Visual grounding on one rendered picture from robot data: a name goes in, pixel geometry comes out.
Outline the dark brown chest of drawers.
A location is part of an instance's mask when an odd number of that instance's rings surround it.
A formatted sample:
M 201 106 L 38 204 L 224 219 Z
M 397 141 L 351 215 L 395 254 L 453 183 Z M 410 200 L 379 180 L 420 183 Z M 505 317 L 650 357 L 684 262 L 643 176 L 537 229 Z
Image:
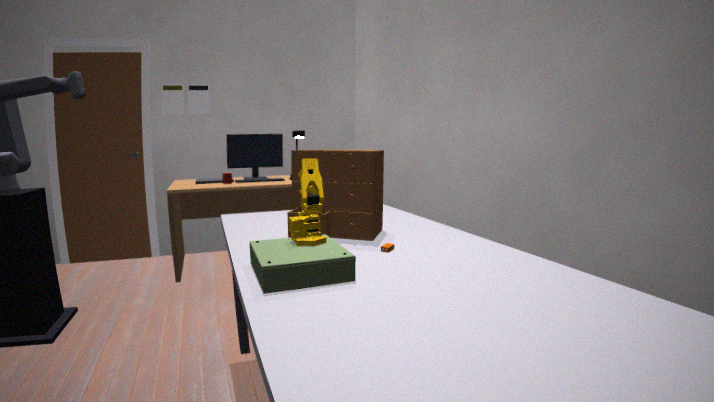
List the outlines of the dark brown chest of drawers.
M 293 153 L 301 152 L 330 152 L 330 208 L 322 208 L 323 210 L 331 211 L 331 236 L 330 238 L 340 238 L 340 239 L 353 239 L 353 240 L 366 240 L 373 241 L 383 228 L 383 173 L 384 173 L 384 150 L 377 152 L 356 152 L 356 151 L 330 151 L 330 150 L 291 150 L 291 170 L 292 170 L 292 210 L 296 208 L 301 208 L 294 206 L 294 181 L 299 179 L 294 179 L 293 170 Z M 332 168 L 332 153 L 341 152 L 355 152 L 355 153 L 372 153 L 372 181 L 355 181 L 355 180 L 333 180 L 333 168 Z M 351 210 L 351 209 L 334 209 L 332 205 L 332 183 L 333 182 L 363 182 L 372 183 L 372 210 Z M 361 238 L 348 238 L 348 237 L 335 237 L 333 236 L 333 211 L 358 211 L 358 212 L 372 212 L 371 221 L 371 239 L 361 239 Z

